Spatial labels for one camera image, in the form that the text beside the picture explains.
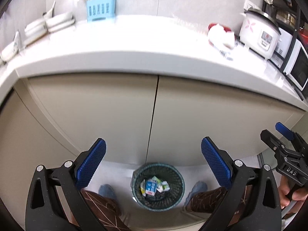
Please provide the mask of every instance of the hand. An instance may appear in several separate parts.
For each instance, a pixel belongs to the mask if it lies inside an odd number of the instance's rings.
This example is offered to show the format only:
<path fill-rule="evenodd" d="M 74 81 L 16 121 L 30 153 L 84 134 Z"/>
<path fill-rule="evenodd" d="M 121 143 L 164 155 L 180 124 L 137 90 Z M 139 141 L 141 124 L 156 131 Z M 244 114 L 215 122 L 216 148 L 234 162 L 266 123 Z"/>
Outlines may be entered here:
<path fill-rule="evenodd" d="M 287 177 L 285 176 L 281 177 L 280 186 L 278 187 L 278 192 L 279 192 L 281 209 L 283 209 L 290 203 L 290 200 L 286 197 L 286 195 L 290 192 L 290 187 L 288 184 Z M 307 196 L 308 196 L 308 190 L 306 188 L 303 187 L 296 190 L 292 195 L 292 200 L 296 200 L 297 203 L 289 211 L 289 213 L 297 213 L 301 209 L 301 206 L 304 204 Z"/>

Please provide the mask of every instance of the dish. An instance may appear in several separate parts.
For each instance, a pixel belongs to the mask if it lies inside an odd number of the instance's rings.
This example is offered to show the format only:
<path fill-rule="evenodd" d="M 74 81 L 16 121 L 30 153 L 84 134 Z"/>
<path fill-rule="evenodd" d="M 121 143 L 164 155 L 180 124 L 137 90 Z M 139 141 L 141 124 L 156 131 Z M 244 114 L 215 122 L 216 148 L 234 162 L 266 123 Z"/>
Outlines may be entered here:
<path fill-rule="evenodd" d="M 20 48 L 20 33 L 19 30 L 16 31 L 14 40 L 7 45 L 4 50 L 0 53 L 0 57 L 3 61 L 9 61 L 12 59 L 18 52 Z"/>
<path fill-rule="evenodd" d="M 12 59 L 18 52 L 18 45 L 16 42 L 11 42 L 7 45 L 4 50 L 0 53 L 0 57 L 3 61 L 9 61 Z"/>
<path fill-rule="evenodd" d="M 26 35 L 26 37 L 31 37 L 33 34 L 39 32 L 41 30 L 44 30 L 45 28 L 46 28 L 45 23 L 39 24 L 39 25 L 33 27 L 32 29 L 25 31 L 25 35 Z"/>
<path fill-rule="evenodd" d="M 58 31 L 58 30 L 60 30 L 60 29 L 66 28 L 66 27 L 68 27 L 68 26 L 74 24 L 74 22 L 75 22 L 75 18 L 73 18 L 72 20 L 66 21 L 66 22 L 64 22 L 64 23 L 61 23 L 61 24 L 59 24 L 59 25 L 56 25 L 56 26 L 54 26 L 54 27 L 52 27 L 52 28 L 48 28 L 48 31 L 49 31 L 50 33 L 56 32 L 56 31 Z"/>
<path fill-rule="evenodd" d="M 39 38 L 41 38 L 43 35 L 45 35 L 47 33 L 47 29 L 43 29 L 41 31 L 36 32 L 35 34 L 31 35 L 30 37 L 28 37 L 23 45 L 24 47 L 28 46 L 29 44 L 33 43 L 34 41 L 38 40 Z"/>
<path fill-rule="evenodd" d="M 26 27 L 25 27 L 25 33 L 31 29 L 33 29 L 34 27 L 41 25 L 41 24 L 45 24 L 45 19 L 44 18 L 39 18 L 31 23 L 29 23 Z"/>
<path fill-rule="evenodd" d="M 52 28 L 58 24 L 71 20 L 72 18 L 73 18 L 73 12 L 64 13 L 64 14 L 52 17 L 50 19 L 47 19 L 46 25 L 47 25 L 47 28 Z"/>

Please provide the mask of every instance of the stacked plate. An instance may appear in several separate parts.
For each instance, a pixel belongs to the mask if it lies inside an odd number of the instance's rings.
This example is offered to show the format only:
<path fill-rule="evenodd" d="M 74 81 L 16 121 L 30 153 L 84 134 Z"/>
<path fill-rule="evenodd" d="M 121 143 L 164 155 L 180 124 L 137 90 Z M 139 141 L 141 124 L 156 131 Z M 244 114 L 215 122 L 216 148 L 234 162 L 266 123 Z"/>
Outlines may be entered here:
<path fill-rule="evenodd" d="M 47 29 L 50 33 L 66 28 L 74 23 L 73 12 L 64 13 L 46 20 Z"/>
<path fill-rule="evenodd" d="M 23 43 L 24 46 L 27 46 L 32 42 L 36 41 L 37 39 L 41 38 L 47 32 L 47 26 L 43 17 L 28 24 L 25 28 L 25 35 L 27 39 Z"/>
<path fill-rule="evenodd" d="M 16 31 L 14 40 L 0 52 L 0 65 L 11 60 L 21 47 L 20 33 Z"/>

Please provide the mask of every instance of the rice cooker lid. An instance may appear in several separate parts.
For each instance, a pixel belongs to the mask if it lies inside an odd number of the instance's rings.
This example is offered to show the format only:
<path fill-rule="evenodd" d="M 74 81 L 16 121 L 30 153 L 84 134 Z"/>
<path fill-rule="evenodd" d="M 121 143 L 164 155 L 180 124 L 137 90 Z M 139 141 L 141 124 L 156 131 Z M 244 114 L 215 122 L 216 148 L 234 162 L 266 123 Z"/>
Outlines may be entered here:
<path fill-rule="evenodd" d="M 274 29 L 281 35 L 281 32 L 279 30 L 279 26 L 276 22 L 276 20 L 269 16 L 269 14 L 255 8 L 249 8 L 245 13 L 253 14 L 256 16 L 259 16 L 261 19 L 265 19 L 274 27 Z"/>

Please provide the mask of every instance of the blue gripper pad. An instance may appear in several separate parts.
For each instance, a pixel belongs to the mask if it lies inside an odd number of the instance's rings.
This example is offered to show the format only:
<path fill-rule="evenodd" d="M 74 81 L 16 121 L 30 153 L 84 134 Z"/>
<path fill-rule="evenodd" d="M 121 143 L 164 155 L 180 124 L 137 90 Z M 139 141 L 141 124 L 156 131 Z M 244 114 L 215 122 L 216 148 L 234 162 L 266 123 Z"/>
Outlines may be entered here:
<path fill-rule="evenodd" d="M 219 185 L 229 189 L 231 188 L 231 171 L 216 149 L 218 148 L 215 148 L 207 137 L 203 138 L 201 142 L 201 152 L 204 158 L 209 164 Z"/>
<path fill-rule="evenodd" d="M 106 154 L 106 142 L 101 139 L 90 151 L 87 158 L 80 165 L 76 173 L 76 187 L 78 190 L 87 187 L 98 165 Z"/>
<path fill-rule="evenodd" d="M 283 125 L 281 122 L 276 123 L 275 125 L 276 130 L 281 133 L 284 137 L 287 138 L 289 141 L 294 140 L 294 135 L 290 129 L 288 129 L 285 125 Z"/>

